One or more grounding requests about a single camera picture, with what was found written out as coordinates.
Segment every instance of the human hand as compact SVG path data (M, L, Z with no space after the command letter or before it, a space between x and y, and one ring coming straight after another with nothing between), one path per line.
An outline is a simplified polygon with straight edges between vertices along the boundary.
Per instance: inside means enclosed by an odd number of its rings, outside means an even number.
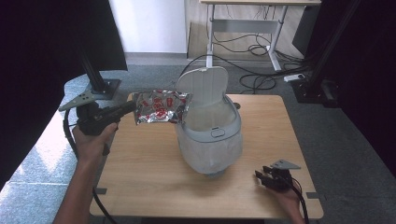
M98 165L103 158L105 143L109 140L111 134L117 130L117 127L117 123L109 124L100 135L91 136L85 135L76 126L73 129L73 135L78 149L78 161Z
M295 183L295 181L293 181L293 186L301 192L300 187ZM288 214L293 224L304 223L304 219L300 213L300 199L292 189L282 192L269 188L267 188L267 190L276 197L276 200L279 202L286 214Z

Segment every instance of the white trash bin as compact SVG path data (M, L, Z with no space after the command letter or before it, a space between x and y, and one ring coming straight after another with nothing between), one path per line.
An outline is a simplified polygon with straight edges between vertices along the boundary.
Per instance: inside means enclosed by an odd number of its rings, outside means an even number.
M241 118L225 95L228 73L222 67L182 75L177 91L192 93L186 118L176 125L181 154L196 172L220 175L242 154Z

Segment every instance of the white wall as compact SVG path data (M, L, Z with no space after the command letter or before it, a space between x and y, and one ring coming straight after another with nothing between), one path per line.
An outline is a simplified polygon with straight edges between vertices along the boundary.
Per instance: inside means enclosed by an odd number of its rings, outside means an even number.
M187 53L184 0L110 0L125 52Z

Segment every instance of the table top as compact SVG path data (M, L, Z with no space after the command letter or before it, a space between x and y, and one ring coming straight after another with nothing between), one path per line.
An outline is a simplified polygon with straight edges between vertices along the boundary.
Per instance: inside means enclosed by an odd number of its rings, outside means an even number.
M301 167L291 175L303 187L309 217L321 218L319 199L305 194L316 190L282 98L229 96L241 105L243 152L216 178L196 173L183 160L175 124L135 125L133 115L123 117L97 186L106 189L99 197L107 211L134 217L286 217L254 176L255 170L283 159ZM103 215L95 201L91 213Z
M209 5L318 6L320 0L200 0Z

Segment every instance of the foil wrapper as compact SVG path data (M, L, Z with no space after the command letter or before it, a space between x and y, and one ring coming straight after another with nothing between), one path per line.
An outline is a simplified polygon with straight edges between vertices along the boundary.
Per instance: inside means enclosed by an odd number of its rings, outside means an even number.
M148 91L134 94L136 124L152 122L181 123L192 94L179 91Z

